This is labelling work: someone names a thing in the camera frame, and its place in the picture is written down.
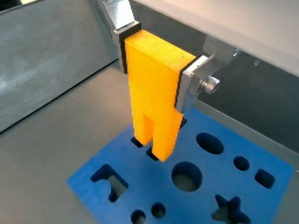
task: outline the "star-shaped hole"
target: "star-shaped hole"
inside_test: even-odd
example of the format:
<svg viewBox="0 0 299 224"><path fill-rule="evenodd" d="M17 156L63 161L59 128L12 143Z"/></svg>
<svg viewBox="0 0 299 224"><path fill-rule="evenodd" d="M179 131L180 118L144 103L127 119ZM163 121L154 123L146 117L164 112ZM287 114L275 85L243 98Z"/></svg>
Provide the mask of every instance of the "star-shaped hole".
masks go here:
<svg viewBox="0 0 299 224"><path fill-rule="evenodd" d="M226 200L220 195L216 195L216 201L219 204L219 210L211 216L215 221L224 221L226 224L251 223L247 215L239 210L239 197L235 197L231 200Z"/></svg>

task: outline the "yellow foam block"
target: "yellow foam block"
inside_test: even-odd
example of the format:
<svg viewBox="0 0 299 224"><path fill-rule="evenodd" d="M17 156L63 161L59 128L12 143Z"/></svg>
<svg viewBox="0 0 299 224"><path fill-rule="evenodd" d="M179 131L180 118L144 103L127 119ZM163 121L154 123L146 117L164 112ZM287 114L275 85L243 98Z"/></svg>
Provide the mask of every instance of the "yellow foam block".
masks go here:
<svg viewBox="0 0 299 224"><path fill-rule="evenodd" d="M174 106L179 75L194 59L148 31L126 39L135 138L143 145L154 140L152 153L162 161L172 154L183 119Z"/></svg>

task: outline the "cutout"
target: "cutout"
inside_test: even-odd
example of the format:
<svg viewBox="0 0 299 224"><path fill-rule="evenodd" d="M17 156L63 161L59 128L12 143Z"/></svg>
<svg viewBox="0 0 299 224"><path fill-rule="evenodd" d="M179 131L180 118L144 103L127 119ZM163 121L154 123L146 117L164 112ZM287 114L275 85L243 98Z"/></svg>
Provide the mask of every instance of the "cutout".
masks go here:
<svg viewBox="0 0 299 224"><path fill-rule="evenodd" d="M180 126L180 129L183 128L184 124L187 123L187 120L183 118L182 119L182 126Z"/></svg>
<svg viewBox="0 0 299 224"><path fill-rule="evenodd" d="M247 171L250 167L248 160L244 157L235 157L234 165L243 172Z"/></svg>
<svg viewBox="0 0 299 224"><path fill-rule="evenodd" d="M166 214L166 208L162 203L155 203L152 206L152 215L155 218L163 218Z"/></svg>
<svg viewBox="0 0 299 224"><path fill-rule="evenodd" d="M220 195L215 197L219 205L219 210L211 215L215 221L224 221L226 224L251 223L251 219L239 210L240 197L226 200Z"/></svg>
<svg viewBox="0 0 299 224"><path fill-rule="evenodd" d="M172 182L182 191L196 191L202 186L202 171L199 167L190 162L179 163L172 168Z"/></svg>
<svg viewBox="0 0 299 224"><path fill-rule="evenodd" d="M224 151L220 140L208 133L196 136L198 145L211 154L219 155Z"/></svg>
<svg viewBox="0 0 299 224"><path fill-rule="evenodd" d="M122 194L126 192L128 184L118 175L111 166L108 164L104 164L90 179L92 182L98 182L102 179L106 179L108 181L108 183L111 184L111 194L108 195L108 199L111 202L116 202Z"/></svg>
<svg viewBox="0 0 299 224"><path fill-rule="evenodd" d="M131 215L131 221L134 224L146 223L146 213L142 210L135 210Z"/></svg>
<svg viewBox="0 0 299 224"><path fill-rule="evenodd" d="M144 147L144 146L139 143L139 141L136 140L135 137L131 139L131 142L132 142L132 144L134 144L138 148Z"/></svg>
<svg viewBox="0 0 299 224"><path fill-rule="evenodd" d="M275 177L263 169L256 171L256 182L267 189L270 189L276 181Z"/></svg>
<svg viewBox="0 0 299 224"><path fill-rule="evenodd" d="M146 155L154 160L158 161L159 158L155 156L155 154L152 153L152 147L146 151Z"/></svg>

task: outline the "rectangular hole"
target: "rectangular hole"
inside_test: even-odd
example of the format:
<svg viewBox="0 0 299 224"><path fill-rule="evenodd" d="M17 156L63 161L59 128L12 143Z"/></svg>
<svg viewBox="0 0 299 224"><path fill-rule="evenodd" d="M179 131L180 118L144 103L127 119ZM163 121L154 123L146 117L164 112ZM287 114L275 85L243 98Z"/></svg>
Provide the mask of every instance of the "rectangular hole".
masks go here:
<svg viewBox="0 0 299 224"><path fill-rule="evenodd" d="M90 179L92 182L98 182L102 179L108 181L108 183L111 184L111 194L108 195L108 199L111 202L118 201L119 197L128 188L128 184L122 179L116 171L111 168L111 166L108 164L104 164Z"/></svg>
<svg viewBox="0 0 299 224"><path fill-rule="evenodd" d="M259 169L255 180L264 188L271 189L276 179L267 171Z"/></svg>
<svg viewBox="0 0 299 224"><path fill-rule="evenodd" d="M152 153L152 147L146 151L146 155L154 160L158 161L159 158L155 156L155 154Z"/></svg>
<svg viewBox="0 0 299 224"><path fill-rule="evenodd" d="M187 123L187 120L183 118L182 119L182 126L180 126L180 129L183 128L184 124Z"/></svg>
<svg viewBox="0 0 299 224"><path fill-rule="evenodd" d="M144 147L144 146L139 143L139 141L136 140L135 137L131 138L131 143L136 146L136 148L142 148L142 147Z"/></svg>

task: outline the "metal bracket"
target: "metal bracket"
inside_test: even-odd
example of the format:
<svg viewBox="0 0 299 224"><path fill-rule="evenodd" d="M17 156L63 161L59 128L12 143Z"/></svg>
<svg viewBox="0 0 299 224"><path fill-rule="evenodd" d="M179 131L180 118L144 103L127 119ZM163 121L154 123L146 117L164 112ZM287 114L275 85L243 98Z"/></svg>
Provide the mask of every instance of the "metal bracket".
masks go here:
<svg viewBox="0 0 299 224"><path fill-rule="evenodd" d="M175 107L180 113L198 101L202 92L212 94L220 81L212 75L224 68L239 56L240 50L207 36L203 51L210 55L202 55L182 70Z"/></svg>
<svg viewBox="0 0 299 224"><path fill-rule="evenodd" d="M127 74L126 38L142 30L128 0L94 0L98 14L116 45L120 70Z"/></svg>

